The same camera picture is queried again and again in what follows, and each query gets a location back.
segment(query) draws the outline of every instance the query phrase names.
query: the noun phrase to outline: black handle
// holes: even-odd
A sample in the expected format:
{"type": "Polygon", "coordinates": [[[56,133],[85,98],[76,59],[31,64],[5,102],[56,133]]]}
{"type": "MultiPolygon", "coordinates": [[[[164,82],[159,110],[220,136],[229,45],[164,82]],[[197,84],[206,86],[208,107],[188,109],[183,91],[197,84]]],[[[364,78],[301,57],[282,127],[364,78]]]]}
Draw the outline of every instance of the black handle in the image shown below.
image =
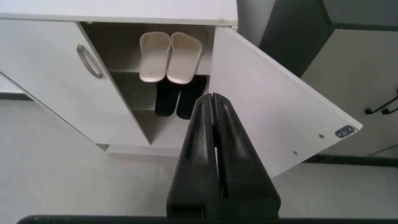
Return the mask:
{"type": "Polygon", "coordinates": [[[387,114],[392,114],[395,111],[398,111],[398,108],[395,108],[392,111],[389,110],[388,108],[386,108],[386,109],[382,110],[381,113],[384,114],[384,115],[387,115],[387,114]]]}
{"type": "MultiPolygon", "coordinates": [[[[375,109],[375,110],[372,110],[371,108],[366,109],[366,110],[365,110],[365,114],[374,114],[374,113],[378,112],[379,110],[385,108],[386,106],[388,106],[389,104],[391,104],[391,103],[394,102],[395,100],[398,100],[398,96],[394,97],[393,99],[391,99],[391,100],[388,101],[387,103],[384,103],[383,105],[381,105],[380,107],[378,107],[378,108],[375,109]]],[[[385,110],[382,110],[381,112],[382,112],[382,113],[384,112],[383,114],[390,114],[390,113],[393,113],[393,112],[395,112],[395,111],[396,111],[396,110],[389,111],[388,109],[385,109],[385,110]]]]}

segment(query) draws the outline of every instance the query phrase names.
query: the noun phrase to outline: silver handle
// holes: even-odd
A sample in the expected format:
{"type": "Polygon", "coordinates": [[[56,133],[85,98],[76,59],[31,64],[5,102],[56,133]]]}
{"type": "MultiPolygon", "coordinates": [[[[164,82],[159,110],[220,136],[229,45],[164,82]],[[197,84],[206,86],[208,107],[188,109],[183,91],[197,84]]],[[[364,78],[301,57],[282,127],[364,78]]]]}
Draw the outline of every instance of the silver handle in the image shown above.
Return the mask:
{"type": "Polygon", "coordinates": [[[83,65],[87,68],[87,70],[88,70],[95,78],[102,78],[102,77],[103,77],[103,74],[100,73],[100,72],[95,72],[94,69],[91,67],[90,63],[88,63],[88,60],[87,60],[86,55],[85,55],[85,51],[86,51],[85,46],[83,46],[83,45],[81,45],[81,44],[77,45],[76,51],[77,51],[77,54],[78,54],[79,57],[80,57],[81,62],[82,62],[83,65]]]}

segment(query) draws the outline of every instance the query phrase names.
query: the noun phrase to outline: cabinet top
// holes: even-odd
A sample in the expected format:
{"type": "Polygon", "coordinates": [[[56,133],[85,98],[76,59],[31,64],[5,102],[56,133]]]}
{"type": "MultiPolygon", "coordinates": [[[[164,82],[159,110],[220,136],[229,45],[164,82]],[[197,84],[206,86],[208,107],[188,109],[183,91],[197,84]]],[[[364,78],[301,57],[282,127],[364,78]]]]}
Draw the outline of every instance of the cabinet top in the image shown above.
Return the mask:
{"type": "Polygon", "coordinates": [[[0,0],[0,18],[237,26],[236,0],[0,0]]]}

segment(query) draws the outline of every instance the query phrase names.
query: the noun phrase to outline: open cabinet door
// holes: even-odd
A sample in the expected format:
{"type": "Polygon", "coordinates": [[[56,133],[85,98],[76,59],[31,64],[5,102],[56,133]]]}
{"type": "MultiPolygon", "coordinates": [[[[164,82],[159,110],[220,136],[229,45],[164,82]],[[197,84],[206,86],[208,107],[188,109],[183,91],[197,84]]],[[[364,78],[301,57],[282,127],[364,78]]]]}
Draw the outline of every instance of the open cabinet door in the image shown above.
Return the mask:
{"type": "Polygon", "coordinates": [[[227,27],[216,28],[209,92],[230,100],[270,177],[362,128],[227,27]]]}

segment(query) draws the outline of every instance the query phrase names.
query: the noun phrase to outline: cabinet handle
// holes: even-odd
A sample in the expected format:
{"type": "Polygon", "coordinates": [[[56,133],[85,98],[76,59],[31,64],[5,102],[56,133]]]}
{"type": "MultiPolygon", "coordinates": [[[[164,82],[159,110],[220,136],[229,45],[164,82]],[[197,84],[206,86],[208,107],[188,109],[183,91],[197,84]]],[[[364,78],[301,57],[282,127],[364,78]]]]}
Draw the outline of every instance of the cabinet handle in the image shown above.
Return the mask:
{"type": "Polygon", "coordinates": [[[398,108],[395,108],[392,111],[389,110],[388,108],[386,108],[386,109],[382,110],[381,113],[384,114],[384,115],[387,115],[387,114],[392,114],[395,111],[398,111],[398,108]]]}
{"type": "Polygon", "coordinates": [[[394,102],[395,100],[398,100],[398,96],[394,97],[393,99],[391,99],[390,101],[388,101],[387,103],[384,103],[383,105],[381,105],[380,107],[376,108],[375,110],[372,110],[371,108],[368,108],[365,110],[365,114],[374,114],[376,112],[378,112],[379,110],[385,108],[386,106],[388,106],[389,104],[391,104],[392,102],[394,102]]]}
{"type": "Polygon", "coordinates": [[[93,69],[93,67],[91,67],[90,63],[88,62],[88,60],[87,60],[87,58],[86,58],[86,55],[85,55],[85,51],[86,51],[85,46],[83,46],[83,45],[81,45],[81,44],[77,45],[76,51],[77,51],[77,54],[78,54],[79,57],[80,57],[81,62],[82,62],[83,65],[87,68],[87,70],[88,70],[95,78],[102,78],[102,77],[103,77],[103,74],[100,73],[100,72],[98,72],[98,73],[95,72],[94,69],[93,69]]]}

